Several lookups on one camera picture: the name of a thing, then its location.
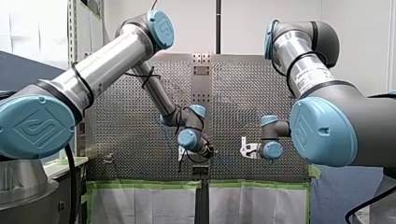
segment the robotic arm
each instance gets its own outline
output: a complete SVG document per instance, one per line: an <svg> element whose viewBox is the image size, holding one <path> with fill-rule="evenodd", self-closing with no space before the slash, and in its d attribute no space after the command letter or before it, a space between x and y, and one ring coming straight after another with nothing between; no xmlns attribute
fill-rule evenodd
<svg viewBox="0 0 396 224"><path fill-rule="evenodd" d="M160 10L150 11L126 21L113 41L55 79L39 80L0 99L0 216L6 223L58 222L59 185L47 179L37 159L63 149L85 109L131 68L159 109L163 124L185 127L178 136L180 146L213 156L213 147L202 137L205 108L175 106L146 62L170 48L174 38L168 17ZM70 215L71 223L74 214Z"/></svg>
<svg viewBox="0 0 396 224"><path fill-rule="evenodd" d="M0 155L11 159L38 159L52 155L70 141L84 110L127 70L133 70L168 126L186 126L179 144L205 154L201 137L205 108L174 105L161 81L152 77L146 62L174 43L172 22L160 10L123 23L117 38L51 81L39 80L0 101Z"/></svg>
<svg viewBox="0 0 396 224"><path fill-rule="evenodd" d="M268 27L265 58L286 76L298 101L292 107L289 128L274 115L262 118L258 149L262 158L265 151L281 154L278 137L291 136L300 155L316 164L395 165L394 97L367 98L351 83L336 80L329 68L335 66L338 54L337 34L324 22L275 21Z"/></svg>

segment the pegboard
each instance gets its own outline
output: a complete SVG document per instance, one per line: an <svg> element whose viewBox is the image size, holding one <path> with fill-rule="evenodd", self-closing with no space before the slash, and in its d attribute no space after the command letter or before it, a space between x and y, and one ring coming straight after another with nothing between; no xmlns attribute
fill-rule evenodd
<svg viewBox="0 0 396 224"><path fill-rule="evenodd" d="M262 56L205 55L204 63L198 57L204 54L163 54L150 63L177 105L206 107L205 130L217 151L210 178L306 181L307 165L288 139L281 140L286 152L277 161L239 153L241 136L260 142L263 115L289 117L293 100L285 79ZM124 76L113 84L86 115L87 151L94 157L88 178L191 180L190 161L178 171L175 128L161 125L159 117L136 78Z"/></svg>

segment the metal stand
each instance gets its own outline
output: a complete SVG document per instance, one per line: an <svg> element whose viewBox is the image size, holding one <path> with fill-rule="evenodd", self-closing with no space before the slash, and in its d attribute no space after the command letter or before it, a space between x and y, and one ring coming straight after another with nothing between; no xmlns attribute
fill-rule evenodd
<svg viewBox="0 0 396 224"><path fill-rule="evenodd" d="M192 179L200 180L201 187L195 191L195 224L209 224L209 166L192 166Z"/></svg>

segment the wall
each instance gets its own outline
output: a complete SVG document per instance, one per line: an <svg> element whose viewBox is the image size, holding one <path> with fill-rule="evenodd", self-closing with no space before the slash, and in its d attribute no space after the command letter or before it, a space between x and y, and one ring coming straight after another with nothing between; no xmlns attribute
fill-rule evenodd
<svg viewBox="0 0 396 224"><path fill-rule="evenodd" d="M117 28L125 20L145 13L153 1L105 1L105 39L113 39ZM215 49L214 0L163 0L162 9L175 26L176 42L167 52L209 52Z"/></svg>
<svg viewBox="0 0 396 224"><path fill-rule="evenodd" d="M67 0L0 0L0 50L67 68Z"/></svg>
<svg viewBox="0 0 396 224"><path fill-rule="evenodd" d="M365 94L387 91L392 0L323 0L322 20L341 41L333 74Z"/></svg>
<svg viewBox="0 0 396 224"><path fill-rule="evenodd" d="M318 0L223 0L222 51L224 54L264 53L265 30L280 21L320 20Z"/></svg>

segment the black cable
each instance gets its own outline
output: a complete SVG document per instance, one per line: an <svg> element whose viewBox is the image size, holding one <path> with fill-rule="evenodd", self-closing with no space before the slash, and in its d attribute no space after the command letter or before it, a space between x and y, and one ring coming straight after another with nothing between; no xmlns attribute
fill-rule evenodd
<svg viewBox="0 0 396 224"><path fill-rule="evenodd" d="M93 94L93 90L92 90L90 84L88 84L87 80L85 80L85 78L82 77L81 74L79 73L79 71L77 70L76 63L72 63L71 67L72 67L73 71L75 72L76 76L84 84L85 88L87 88L87 90L88 90L88 92L90 94L89 95L90 103L88 104L87 108L85 108L85 109L88 109L88 108L90 108L93 105L93 102L95 101L95 95Z"/></svg>
<svg viewBox="0 0 396 224"><path fill-rule="evenodd" d="M16 91L0 91L0 100L4 100L15 93Z"/></svg>
<svg viewBox="0 0 396 224"><path fill-rule="evenodd" d="M285 77L286 75L282 72L282 71L280 71L278 68L277 68L277 66L276 66L276 64L275 64L275 62L274 62L274 57L273 57L273 55L272 55L272 49L273 49L273 45L274 45L274 30L275 30L275 26L277 25L279 23L279 20L273 20L273 22L272 22L272 24L271 24L271 63L272 63L272 66L274 67L274 69L275 69L275 71L278 73L278 74L280 74L282 77Z"/></svg>
<svg viewBox="0 0 396 224"><path fill-rule="evenodd" d="M64 151L66 152L67 161L69 163L70 170L70 216L69 216L69 224L74 224L76 222L77 216L77 171L76 166L74 164L73 152L70 148L70 145L67 144L64 147Z"/></svg>
<svg viewBox="0 0 396 224"><path fill-rule="evenodd" d="M345 220L347 224L351 224L351 222L349 221L349 218L355 214L357 211L361 210L363 207L367 207L372 203L376 203L386 197L388 197L390 194L394 193L396 191L396 187L393 187L391 189L388 189L387 191L375 196L374 198L370 199L367 202L361 203L358 206L354 207L353 209L351 209L349 212L346 213L345 216Z"/></svg>
<svg viewBox="0 0 396 224"><path fill-rule="evenodd" d="M324 64L327 64L327 58L326 58L326 56L325 56L323 53L319 52L319 51L313 51L313 50L308 51L308 52L303 53L303 54L300 54L300 55L297 56L293 61L291 61L290 65L289 65L289 68L288 68L288 72L286 73L286 83L288 84L288 89L289 89L289 91L291 92L291 94L292 94L294 97L295 97L295 94L294 94L294 91L293 91L293 89L291 88L291 85L290 85L290 73L291 73L291 69L293 68L293 66L294 66L298 61L300 61L300 59L302 59L302 58L304 58L304 57L307 57L307 56L309 56L310 54L316 54L316 55L319 57L319 59L320 59Z"/></svg>
<svg viewBox="0 0 396 224"><path fill-rule="evenodd" d="M203 160L203 161L196 161L196 160L194 160L194 159L190 156L188 150L184 150L184 151L186 152L186 155L187 155L187 157L189 158L189 160L192 161L192 162L194 162L194 163L200 164L200 163L205 163L205 162L209 161L209 158L206 158L206 159Z"/></svg>
<svg viewBox="0 0 396 224"><path fill-rule="evenodd" d="M130 76L130 77L146 77L145 81L142 84L142 89L145 89L145 86L151 77L157 77L157 78L161 79L160 75L154 75L154 67L151 67L147 76L146 75L135 75L132 73L124 73L124 75Z"/></svg>
<svg viewBox="0 0 396 224"><path fill-rule="evenodd" d="M151 11L155 8L155 5L157 5L158 0L155 0L154 3L151 6Z"/></svg>

